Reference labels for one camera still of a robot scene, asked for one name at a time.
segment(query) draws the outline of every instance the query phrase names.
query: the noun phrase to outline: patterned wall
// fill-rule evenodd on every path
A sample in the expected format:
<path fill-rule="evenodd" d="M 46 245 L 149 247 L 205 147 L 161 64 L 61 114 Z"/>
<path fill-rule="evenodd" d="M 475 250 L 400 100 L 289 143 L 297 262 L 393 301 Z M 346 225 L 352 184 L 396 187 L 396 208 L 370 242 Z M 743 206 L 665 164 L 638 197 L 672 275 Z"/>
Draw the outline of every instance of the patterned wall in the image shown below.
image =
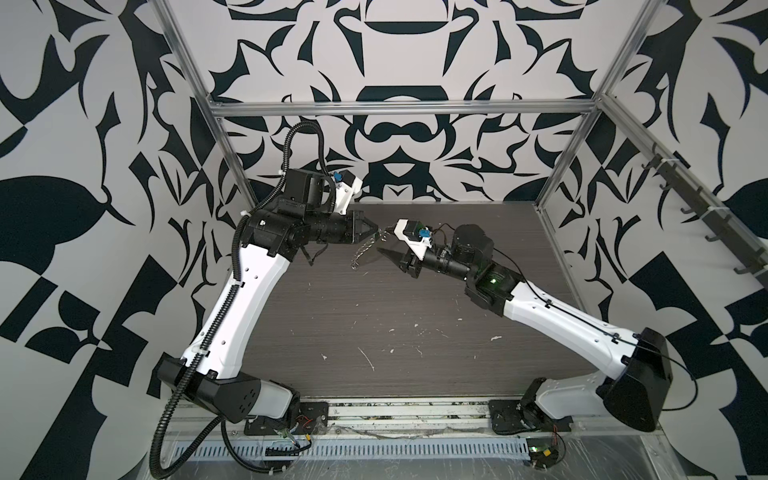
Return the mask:
<path fill-rule="evenodd" d="M 2 477 L 120 478 L 244 202 L 144 0 L 6 2 L 0 43 Z"/>
<path fill-rule="evenodd" d="M 211 97 L 222 102 L 590 98 L 641 3 L 171 1 Z M 363 201 L 534 200 L 576 117 L 319 121 L 331 164 L 364 176 Z M 281 138 L 297 121 L 230 119 L 250 178 L 274 183 Z M 297 164 L 316 159 L 308 148 Z"/>
<path fill-rule="evenodd" d="M 670 0 L 618 88 L 623 101 L 757 234 L 766 234 L 768 5 Z M 719 480 L 768 475 L 768 292 L 603 116 L 547 207 L 592 313 L 667 336 L 699 382 L 661 416 Z M 665 405 L 694 394 L 680 370 Z"/>

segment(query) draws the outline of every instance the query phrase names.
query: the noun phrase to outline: cable clip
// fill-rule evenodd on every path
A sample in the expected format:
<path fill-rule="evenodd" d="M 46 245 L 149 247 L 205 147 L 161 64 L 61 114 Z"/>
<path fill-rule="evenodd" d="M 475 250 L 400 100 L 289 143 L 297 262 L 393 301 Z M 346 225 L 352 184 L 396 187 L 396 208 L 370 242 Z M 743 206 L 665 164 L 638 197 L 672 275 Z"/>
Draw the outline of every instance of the cable clip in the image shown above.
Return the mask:
<path fill-rule="evenodd" d="M 199 343 L 197 345 L 192 345 L 192 349 L 191 350 L 192 350 L 192 353 L 199 353 L 202 356 L 207 355 L 208 352 L 210 351 L 209 349 L 201 349 Z"/>

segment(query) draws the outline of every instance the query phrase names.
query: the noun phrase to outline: metal chain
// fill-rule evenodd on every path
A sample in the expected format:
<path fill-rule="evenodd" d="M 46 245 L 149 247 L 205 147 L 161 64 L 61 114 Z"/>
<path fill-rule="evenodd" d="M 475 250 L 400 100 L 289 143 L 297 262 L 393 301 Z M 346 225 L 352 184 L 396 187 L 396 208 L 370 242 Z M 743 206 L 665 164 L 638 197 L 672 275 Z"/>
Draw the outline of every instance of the metal chain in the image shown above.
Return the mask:
<path fill-rule="evenodd" d="M 366 242 L 360 246 L 359 249 L 355 252 L 355 256 L 352 258 L 351 266 L 352 270 L 357 270 L 357 267 L 360 266 L 358 263 L 358 260 L 360 260 L 360 257 L 365 255 L 365 253 L 368 250 L 371 250 L 373 246 L 376 244 L 377 240 L 381 240 L 382 242 L 386 242 L 386 238 L 389 235 L 389 233 L 386 231 L 386 229 L 379 228 L 379 231 L 374 233 Z"/>

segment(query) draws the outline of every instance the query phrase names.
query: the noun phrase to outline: scratch on table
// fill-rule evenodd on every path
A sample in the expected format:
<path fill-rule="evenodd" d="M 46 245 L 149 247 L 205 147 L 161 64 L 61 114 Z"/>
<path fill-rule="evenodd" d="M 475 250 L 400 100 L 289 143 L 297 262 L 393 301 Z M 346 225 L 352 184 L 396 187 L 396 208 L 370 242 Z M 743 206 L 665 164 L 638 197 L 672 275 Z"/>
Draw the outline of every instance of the scratch on table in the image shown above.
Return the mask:
<path fill-rule="evenodd" d="M 363 352 L 363 350 L 362 350 L 360 347 L 357 347 L 357 349 L 360 351 L 360 353 L 362 353 L 362 356 L 364 356 L 364 357 L 366 358 L 366 360 L 368 360 L 368 365 L 371 365 L 371 370 L 373 370 L 373 371 L 375 372 L 375 371 L 376 371 L 376 368 L 375 368 L 375 367 L 373 366 L 373 364 L 371 363 L 371 359 L 370 359 L 370 358 L 368 358 L 368 356 L 366 355 L 366 353 L 365 353 L 365 352 Z"/>

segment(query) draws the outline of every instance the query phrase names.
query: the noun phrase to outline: dark wood grain surface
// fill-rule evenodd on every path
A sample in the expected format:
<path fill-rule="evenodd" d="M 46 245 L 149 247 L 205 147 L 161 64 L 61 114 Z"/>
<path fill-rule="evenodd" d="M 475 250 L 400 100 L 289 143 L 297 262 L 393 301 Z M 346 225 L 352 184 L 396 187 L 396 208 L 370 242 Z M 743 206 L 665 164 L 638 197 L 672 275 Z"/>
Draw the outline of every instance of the dark wood grain surface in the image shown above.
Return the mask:
<path fill-rule="evenodd" d="M 573 303 L 530 204 L 356 208 L 381 227 L 399 218 L 433 226 L 476 223 L 531 282 Z M 382 246 L 405 249 L 396 241 Z M 296 256 L 253 329 L 244 372 L 291 385 L 303 396 L 347 397 L 514 395 L 535 377 L 595 370 L 547 336 L 480 309 L 457 280 L 428 270 L 412 279 L 375 249 L 352 270 L 357 248 L 331 245 L 312 267 Z"/>

